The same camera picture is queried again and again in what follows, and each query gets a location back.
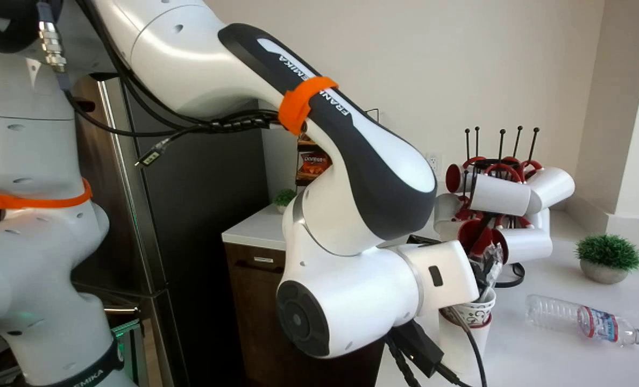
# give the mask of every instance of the plastic bottle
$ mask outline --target plastic bottle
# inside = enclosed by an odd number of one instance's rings
[[[635,329],[624,315],[589,306],[530,295],[527,315],[537,326],[578,331],[589,340],[604,340],[622,346],[639,344],[639,329]]]

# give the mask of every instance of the countertop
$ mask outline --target countertop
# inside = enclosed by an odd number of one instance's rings
[[[284,250],[283,215],[267,206],[224,231],[227,242]],[[484,364],[490,387],[639,387],[639,346],[624,348],[592,341],[568,331],[549,331],[527,325],[526,297],[549,295],[568,301],[617,311],[639,326],[639,270],[622,284],[603,285],[581,274],[578,240],[584,229],[565,213],[554,213],[554,256],[526,263],[527,278],[516,287],[499,287],[494,323],[484,346]],[[451,385],[441,375],[424,379],[423,387]],[[377,387],[408,387],[387,350],[379,370]]]

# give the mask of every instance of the white counter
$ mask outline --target white counter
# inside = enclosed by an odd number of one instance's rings
[[[224,240],[284,250],[281,219],[283,215],[267,206],[227,229]],[[581,236],[584,231],[568,217],[556,213],[554,258],[526,263],[526,281],[516,287],[497,289],[484,354],[490,387],[639,387],[639,346],[620,348],[526,323],[526,297],[533,292],[620,311],[639,326],[639,270],[616,285],[586,280],[574,246]],[[417,381],[423,387],[451,385],[439,375],[419,375]],[[383,350],[377,387],[408,387],[387,350]]]

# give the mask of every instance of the robotic arm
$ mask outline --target robotic arm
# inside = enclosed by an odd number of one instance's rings
[[[74,38],[87,43],[91,37],[76,25],[87,18],[109,40],[116,64],[172,111],[206,121],[262,101],[281,108],[284,127],[305,130],[327,151],[334,165],[284,215],[289,250],[277,315],[304,352],[341,356],[416,315],[479,297],[459,242],[409,252],[382,246],[426,224],[435,202],[426,158],[267,31],[227,25],[200,0],[49,0],[41,4],[45,14],[60,13],[64,44],[56,44],[55,19],[38,13],[38,0],[11,4],[0,1],[0,69],[10,71],[0,72],[0,94],[29,88],[17,98],[45,108],[20,109],[20,102],[0,98],[0,194],[21,202],[3,203],[0,256],[10,258],[0,259],[0,331],[29,383],[130,385],[109,367],[115,350],[97,298],[78,295],[70,284],[70,270],[101,242],[109,222],[85,196],[74,113],[53,71],[41,69],[29,49],[38,34],[31,22],[39,14],[48,28],[43,49],[64,92],[71,69],[103,69],[95,58],[76,61],[87,44],[78,49]]]

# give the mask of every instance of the cabinet door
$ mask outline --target cabinet door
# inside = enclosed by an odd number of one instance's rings
[[[283,334],[275,287],[284,253],[227,244],[246,373],[262,387],[372,387],[382,346],[341,359],[302,354]]]

